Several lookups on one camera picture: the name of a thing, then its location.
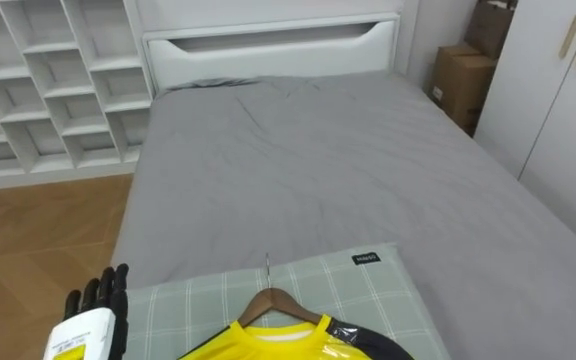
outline yellow shirt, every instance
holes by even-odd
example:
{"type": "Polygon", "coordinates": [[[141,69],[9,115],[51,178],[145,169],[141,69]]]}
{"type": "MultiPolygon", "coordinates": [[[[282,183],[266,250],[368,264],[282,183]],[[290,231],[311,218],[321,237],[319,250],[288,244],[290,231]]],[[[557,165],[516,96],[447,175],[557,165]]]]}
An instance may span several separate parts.
{"type": "Polygon", "coordinates": [[[323,315],[318,325],[303,323],[281,328],[242,328],[235,321],[180,359],[370,359],[360,349],[365,346],[371,348],[373,359],[412,359],[394,341],[328,315],[323,315]]]}

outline gold door handle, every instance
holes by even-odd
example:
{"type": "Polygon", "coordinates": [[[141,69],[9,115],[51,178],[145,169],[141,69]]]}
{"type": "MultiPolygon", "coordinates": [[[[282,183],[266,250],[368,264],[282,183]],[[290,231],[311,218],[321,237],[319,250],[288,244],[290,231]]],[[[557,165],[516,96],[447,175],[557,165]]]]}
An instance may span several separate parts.
{"type": "Polygon", "coordinates": [[[563,59],[566,57],[566,55],[568,55],[568,50],[570,50],[570,45],[572,45],[572,41],[575,39],[575,35],[576,35],[576,15],[574,18],[572,18],[570,28],[568,28],[568,34],[566,34],[564,43],[561,45],[561,50],[559,50],[560,59],[563,59]]]}

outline wooden hanger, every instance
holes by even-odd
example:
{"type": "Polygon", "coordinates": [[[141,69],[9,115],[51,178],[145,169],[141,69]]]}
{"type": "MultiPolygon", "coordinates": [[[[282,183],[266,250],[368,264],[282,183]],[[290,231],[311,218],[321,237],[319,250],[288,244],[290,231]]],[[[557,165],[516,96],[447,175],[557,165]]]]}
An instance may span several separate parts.
{"type": "Polygon", "coordinates": [[[266,254],[266,275],[268,277],[268,288],[259,291],[250,300],[246,310],[237,320],[239,325],[246,327],[270,310],[279,311],[315,325],[319,324],[321,315],[306,310],[284,290],[270,287],[270,261],[268,254],[266,254]]]}

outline black robotic finger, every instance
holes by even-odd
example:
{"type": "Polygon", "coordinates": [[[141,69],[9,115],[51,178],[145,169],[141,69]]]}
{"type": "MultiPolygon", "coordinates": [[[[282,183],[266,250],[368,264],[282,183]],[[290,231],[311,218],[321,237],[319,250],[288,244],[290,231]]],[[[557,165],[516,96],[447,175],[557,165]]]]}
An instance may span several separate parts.
{"type": "Polygon", "coordinates": [[[117,266],[117,271],[115,272],[115,286],[113,292],[126,290],[126,277],[128,277],[128,265],[120,264],[117,266]]]}
{"type": "Polygon", "coordinates": [[[81,298],[81,291],[73,290],[66,297],[66,308],[64,310],[64,321],[79,313],[79,299],[81,298]]]}
{"type": "Polygon", "coordinates": [[[92,310],[97,301],[97,288],[99,288],[99,279],[94,278],[88,282],[84,289],[84,299],[81,302],[81,312],[92,310]]]}
{"type": "Polygon", "coordinates": [[[104,269],[99,281],[99,294],[95,308],[110,307],[110,295],[112,294],[113,281],[115,279],[115,270],[111,267],[104,269]]]}
{"type": "Polygon", "coordinates": [[[110,349],[110,360],[120,360],[126,352],[128,340],[128,296],[125,291],[127,276],[128,265],[119,265],[115,273],[115,286],[110,297],[110,309],[115,314],[115,331],[110,349]]]}

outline gray bed sheet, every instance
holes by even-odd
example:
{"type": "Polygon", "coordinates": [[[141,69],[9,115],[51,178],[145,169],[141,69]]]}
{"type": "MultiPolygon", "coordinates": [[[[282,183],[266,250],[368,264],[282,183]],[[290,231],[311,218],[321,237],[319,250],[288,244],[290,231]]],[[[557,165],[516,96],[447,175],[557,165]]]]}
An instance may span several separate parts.
{"type": "Polygon", "coordinates": [[[576,236],[405,80],[184,89],[150,121],[130,287],[395,241],[454,359],[576,359],[576,236]]]}

